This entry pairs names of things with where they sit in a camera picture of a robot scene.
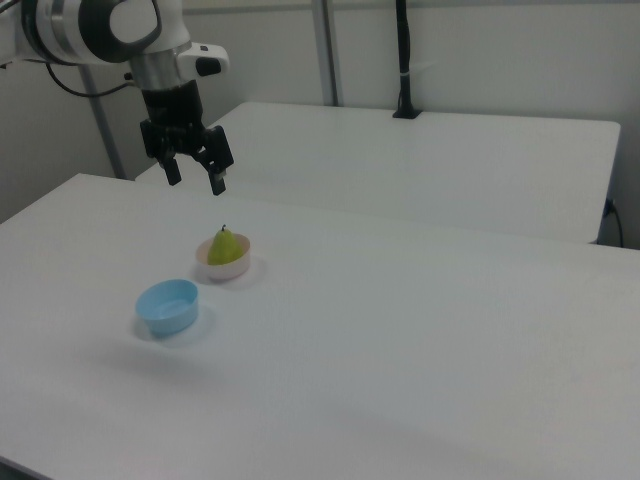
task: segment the green pear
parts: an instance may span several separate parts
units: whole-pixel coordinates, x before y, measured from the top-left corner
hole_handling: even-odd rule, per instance
[[[226,225],[223,225],[222,230],[216,233],[213,238],[207,255],[207,263],[209,265],[224,265],[239,259],[242,255],[244,252],[235,235]]]

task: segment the white table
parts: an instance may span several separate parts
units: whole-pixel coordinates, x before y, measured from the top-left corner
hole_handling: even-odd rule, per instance
[[[223,222],[250,270],[157,341]],[[628,480],[640,256],[78,176],[0,226],[0,456],[54,480]]]
[[[611,122],[247,103],[223,117],[227,194],[589,243],[620,126]],[[178,159],[178,188],[210,192]],[[154,166],[137,179],[167,185]]]

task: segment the black cable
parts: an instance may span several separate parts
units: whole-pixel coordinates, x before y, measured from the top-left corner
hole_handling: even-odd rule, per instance
[[[616,216],[616,222],[618,224],[618,235],[620,237],[620,248],[624,248],[624,236],[622,235],[622,222],[620,221],[620,214],[615,204],[611,205],[611,213]]]
[[[607,198],[604,202],[604,210],[602,212],[602,218],[607,218],[610,214],[616,216],[616,223],[618,224],[618,238],[620,239],[620,248],[624,248],[624,235],[622,234],[622,220],[620,220],[620,214],[616,208],[616,201],[613,198]]]
[[[6,12],[14,5],[17,5],[18,3],[20,3],[20,0],[9,0],[6,4],[0,6],[0,13]]]
[[[124,88],[127,88],[127,87],[133,87],[133,84],[131,84],[131,83],[123,83],[122,85],[119,85],[119,86],[114,87],[114,88],[112,88],[110,90],[106,90],[106,91],[100,92],[100,93],[76,92],[75,90],[71,90],[64,83],[62,83],[58,77],[56,77],[56,74],[53,73],[53,69],[51,68],[51,64],[50,63],[47,63],[46,66],[47,66],[47,71],[49,72],[49,75],[51,76],[53,81],[56,82],[56,85],[58,85],[60,88],[62,88],[65,92],[70,93],[71,95],[75,95],[76,97],[99,98],[99,97],[104,97],[106,95],[111,95],[112,93],[119,92],[120,90],[122,90]]]

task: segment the bowl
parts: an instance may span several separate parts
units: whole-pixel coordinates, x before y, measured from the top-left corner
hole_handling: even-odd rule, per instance
[[[249,254],[251,242],[249,242],[249,239],[244,235],[240,235],[238,233],[234,233],[233,235],[236,237],[236,240],[244,252],[239,259],[234,260],[233,262],[225,263],[224,265],[209,265],[207,263],[207,256],[209,255],[209,249],[213,244],[213,238],[201,243],[198,250],[196,250],[198,267],[211,280],[230,280],[243,274],[249,269],[249,265],[251,264],[251,256]]]
[[[198,287],[179,279],[158,283],[140,295],[136,313],[154,335],[178,333],[198,317]]]

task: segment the blue bowl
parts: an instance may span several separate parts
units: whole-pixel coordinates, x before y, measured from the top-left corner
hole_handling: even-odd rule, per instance
[[[198,317],[198,287],[188,280],[158,283],[140,295],[136,313],[154,335],[178,333]]]

